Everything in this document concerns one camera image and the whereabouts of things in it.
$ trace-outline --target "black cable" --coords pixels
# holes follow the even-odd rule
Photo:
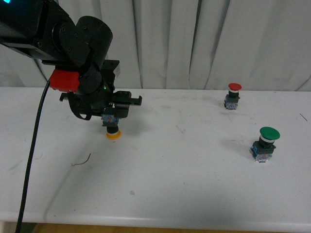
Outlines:
[[[29,176],[30,176],[30,168],[31,168],[31,163],[33,161],[34,151],[35,151],[35,141],[36,141],[36,138],[37,138],[37,133],[38,133],[38,127],[39,127],[39,121],[40,121],[40,116],[41,116],[43,102],[44,102],[45,96],[47,94],[47,91],[49,89],[49,86],[50,86],[50,80],[48,80],[47,84],[44,87],[44,90],[43,90],[43,93],[42,93],[42,96],[41,96],[41,100],[40,100],[40,103],[39,103],[39,107],[38,107],[37,116],[35,118],[35,127],[34,127],[33,139],[31,141],[31,146],[30,146],[30,151],[29,151],[29,157],[28,157],[28,162],[27,162],[27,167],[26,167],[24,187],[23,187],[23,194],[21,196],[21,203],[20,203],[20,209],[19,209],[19,215],[18,215],[18,220],[17,220],[17,225],[16,225],[15,233],[20,233],[21,223],[23,221],[25,204],[26,204],[26,197],[27,197],[28,182],[29,182]]]

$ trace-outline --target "curtain fold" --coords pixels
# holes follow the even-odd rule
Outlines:
[[[143,88],[166,86],[171,0],[134,0],[140,78]]]
[[[103,20],[116,88],[311,91],[311,1],[59,0]],[[32,59],[0,48],[0,85],[43,86]],[[42,66],[49,77],[54,69]]]
[[[206,87],[228,6],[229,0],[202,1],[190,65],[190,89]]]
[[[311,1],[231,1],[206,88],[310,91],[310,29]]]
[[[173,0],[170,21],[167,89],[189,89],[192,43],[198,0]]]

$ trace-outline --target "wooden floor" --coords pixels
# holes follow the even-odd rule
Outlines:
[[[136,227],[107,227],[65,224],[37,224],[33,233],[263,233],[263,232],[233,232],[206,230],[178,230]]]

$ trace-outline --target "small wire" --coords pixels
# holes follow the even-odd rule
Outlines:
[[[85,163],[89,160],[90,157],[91,157],[91,153],[88,155],[88,158],[87,158],[87,160],[86,160],[85,162],[83,162],[83,163],[81,163],[81,164],[73,164],[73,166],[85,164]]]
[[[299,113],[306,121],[308,121],[301,113]]]

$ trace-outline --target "red component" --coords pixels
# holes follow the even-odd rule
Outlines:
[[[238,83],[230,83],[228,87],[233,91],[238,91],[242,89],[242,86]]]
[[[62,92],[76,93],[80,84],[79,76],[78,72],[55,69],[50,78],[51,88]]]

